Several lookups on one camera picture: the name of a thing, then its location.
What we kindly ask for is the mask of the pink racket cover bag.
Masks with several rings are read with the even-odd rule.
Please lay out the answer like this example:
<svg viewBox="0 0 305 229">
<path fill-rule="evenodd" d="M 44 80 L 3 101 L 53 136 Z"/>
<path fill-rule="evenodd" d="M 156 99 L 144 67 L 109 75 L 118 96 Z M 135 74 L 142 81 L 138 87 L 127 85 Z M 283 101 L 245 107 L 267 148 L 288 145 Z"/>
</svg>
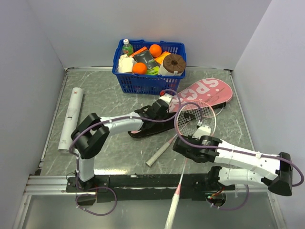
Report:
<svg viewBox="0 0 305 229">
<path fill-rule="evenodd" d="M 173 97 L 166 118 L 172 117 L 177 112 L 179 107 L 178 100 L 181 100 L 182 104 L 187 102 L 205 102 L 216 111 L 224 108 L 232 96 L 232 88 L 224 81 L 213 78 L 202 79 L 191 84 Z M 174 128 L 174 120 L 167 123 L 155 123 L 154 125 L 152 130 L 129 131 L 128 134 L 133 138 L 142 138 L 162 133 Z"/>
</svg>

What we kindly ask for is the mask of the white shuttlecock tube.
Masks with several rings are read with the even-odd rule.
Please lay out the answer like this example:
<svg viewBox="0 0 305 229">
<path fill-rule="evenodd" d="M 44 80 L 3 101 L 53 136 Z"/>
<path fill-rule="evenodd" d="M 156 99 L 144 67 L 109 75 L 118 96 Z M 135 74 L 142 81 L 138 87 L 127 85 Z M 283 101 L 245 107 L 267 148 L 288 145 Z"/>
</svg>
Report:
<svg viewBox="0 0 305 229">
<path fill-rule="evenodd" d="M 74 87 L 71 92 L 62 132 L 59 140 L 59 145 L 58 145 L 59 153 L 69 152 L 69 147 L 72 143 L 71 134 L 75 130 L 78 123 L 82 99 L 83 99 L 83 90 L 79 87 Z"/>
</svg>

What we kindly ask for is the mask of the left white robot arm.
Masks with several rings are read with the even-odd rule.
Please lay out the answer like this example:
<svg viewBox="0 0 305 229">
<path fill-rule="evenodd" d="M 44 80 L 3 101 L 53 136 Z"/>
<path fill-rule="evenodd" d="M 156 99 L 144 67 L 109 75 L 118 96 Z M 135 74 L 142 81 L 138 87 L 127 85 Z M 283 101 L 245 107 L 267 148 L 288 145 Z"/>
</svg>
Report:
<svg viewBox="0 0 305 229">
<path fill-rule="evenodd" d="M 127 132 L 131 137 L 155 135 L 173 127 L 173 116 L 168 113 L 171 99 L 160 97 L 152 105 L 126 115 L 98 117 L 88 115 L 71 134 L 69 152 L 76 156 L 76 188 L 84 192 L 94 186 L 94 159 L 108 137 Z"/>
</svg>

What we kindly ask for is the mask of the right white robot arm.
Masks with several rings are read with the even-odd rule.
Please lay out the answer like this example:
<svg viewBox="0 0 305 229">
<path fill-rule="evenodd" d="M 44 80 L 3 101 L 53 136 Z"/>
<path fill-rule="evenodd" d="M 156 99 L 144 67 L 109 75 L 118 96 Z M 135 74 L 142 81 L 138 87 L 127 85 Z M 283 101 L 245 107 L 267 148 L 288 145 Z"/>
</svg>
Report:
<svg viewBox="0 0 305 229">
<path fill-rule="evenodd" d="M 190 135 L 179 137 L 173 145 L 173 151 L 196 163 L 234 166 L 235 169 L 222 168 L 218 174 L 208 178 L 209 187 L 213 190 L 237 184 L 266 185 L 272 193 L 292 195 L 293 168 L 289 153 L 263 154 L 208 135 L 198 139 Z"/>
</svg>

